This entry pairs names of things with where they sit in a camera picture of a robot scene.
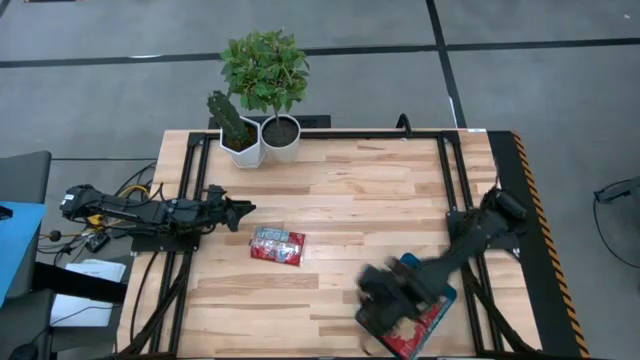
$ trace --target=white pot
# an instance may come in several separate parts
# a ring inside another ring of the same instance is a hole
[[[269,154],[269,157],[271,159],[279,162],[293,162],[296,157],[298,157],[298,145],[300,145],[300,123],[298,123],[298,120],[296,120],[291,115],[280,114],[278,115],[278,117],[287,118],[296,124],[296,126],[298,127],[298,136],[296,136],[296,139],[287,146],[274,147],[264,141],[264,139],[262,138],[262,129],[260,129],[260,142],[262,142],[262,145],[266,148],[267,153]],[[262,123],[262,128],[264,128],[269,122],[275,121],[275,119],[275,115],[270,116],[267,120],[265,120],[264,123]]]
[[[224,139],[224,130],[222,130],[221,128],[220,129],[220,147],[224,151],[231,154],[231,159],[233,159],[233,162],[239,168],[255,169],[258,166],[260,166],[260,163],[262,162],[262,160],[264,160],[264,156],[265,156],[264,146],[262,146],[262,136],[261,136],[262,129],[260,128],[259,123],[253,120],[249,120],[244,116],[240,116],[240,118],[242,119],[242,121],[244,121],[247,124],[250,124],[256,129],[256,131],[258,132],[258,141],[256,141],[256,143],[253,144],[251,147],[248,147],[240,152],[237,152],[223,145],[222,139]]]

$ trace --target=orange and black hazard tape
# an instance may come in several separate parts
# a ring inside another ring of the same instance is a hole
[[[524,146],[522,145],[522,139],[520,138],[520,135],[515,132],[513,133],[513,138],[516,141],[516,147],[518,148],[520,161],[522,161],[524,175],[527,178],[527,184],[529,185],[529,192],[531,193],[531,198],[533,199],[533,203],[536,207],[538,223],[540,224],[540,228],[542,229],[544,241],[547,245],[549,256],[551,257],[551,264],[556,271],[556,279],[558,280],[558,286],[560,287],[560,291],[562,292],[562,299],[564,300],[564,303],[567,307],[567,314],[569,314],[569,319],[571,320],[571,327],[573,328],[573,331],[576,335],[576,342],[578,343],[578,346],[580,348],[580,355],[583,358],[588,358],[589,350],[587,350],[587,344],[584,341],[584,335],[582,334],[580,323],[578,322],[578,319],[576,317],[575,306],[573,305],[571,296],[569,295],[567,280],[564,278],[564,274],[562,272],[562,266],[560,265],[560,259],[558,259],[556,246],[553,244],[553,240],[551,240],[551,231],[549,230],[549,224],[547,223],[547,218],[544,216],[544,210],[542,209],[538,190],[536,190],[536,184],[533,180],[533,174],[531,173],[531,169],[529,168],[529,162],[527,161],[527,155],[524,151]]]

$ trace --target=wooden table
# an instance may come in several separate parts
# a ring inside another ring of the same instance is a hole
[[[166,198],[177,194],[188,134],[165,133],[154,185],[164,184]],[[488,135],[461,131],[460,141],[473,201],[479,204],[496,175]],[[220,185],[257,209],[242,219],[239,232],[218,227],[202,238],[193,256],[178,356],[364,356],[359,349],[363,331],[353,319],[355,280],[363,265],[381,265],[386,257],[405,252],[437,256],[449,244],[438,154],[433,139],[302,140],[293,164],[240,170],[217,141],[212,144],[205,186]],[[450,148],[448,157],[462,204]],[[197,161],[188,194],[196,171]],[[249,258],[247,243],[256,225],[306,233],[302,266]],[[120,348],[129,343],[132,307],[150,257],[139,255],[133,265],[118,329]],[[151,268],[135,332],[155,308],[164,258],[161,253]],[[520,264],[504,251],[487,251],[486,259],[496,305],[526,342],[540,348]],[[474,353],[460,275],[452,275],[450,282],[458,299],[423,355]],[[486,315],[478,307],[484,343],[491,348]],[[170,309],[161,350],[167,348],[172,318]],[[375,343],[368,342],[370,351],[389,354]]]

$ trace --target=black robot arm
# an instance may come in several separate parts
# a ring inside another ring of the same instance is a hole
[[[362,306],[356,320],[374,336],[389,333],[403,317],[418,320],[443,294],[451,273],[494,241],[512,236],[525,218],[526,211],[514,198],[491,189],[480,208],[455,226],[453,243],[442,256],[423,259],[415,268],[396,258],[387,260],[388,270],[366,266],[358,279]]]
[[[256,208],[250,201],[224,197],[226,192],[215,185],[209,186],[203,201],[165,200],[161,191],[160,201],[137,201],[104,194],[91,185],[77,185],[67,190],[60,210],[71,221],[104,215],[135,223],[134,231],[179,235],[198,229],[213,231],[217,224],[237,231],[240,219]]]

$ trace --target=potted plant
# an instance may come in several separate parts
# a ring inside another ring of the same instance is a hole
[[[237,41],[230,40],[222,59],[229,93],[240,95],[242,107],[273,113],[260,131],[266,151],[277,161],[295,160],[300,124],[280,110],[289,112],[294,101],[304,99],[309,73],[302,67],[309,70],[309,64],[304,52],[296,48],[293,35],[282,36],[282,30],[252,32]]]
[[[214,91],[207,98],[209,112],[220,126],[220,147],[231,154],[239,168],[257,168],[264,159],[260,124],[238,115],[228,96]]]

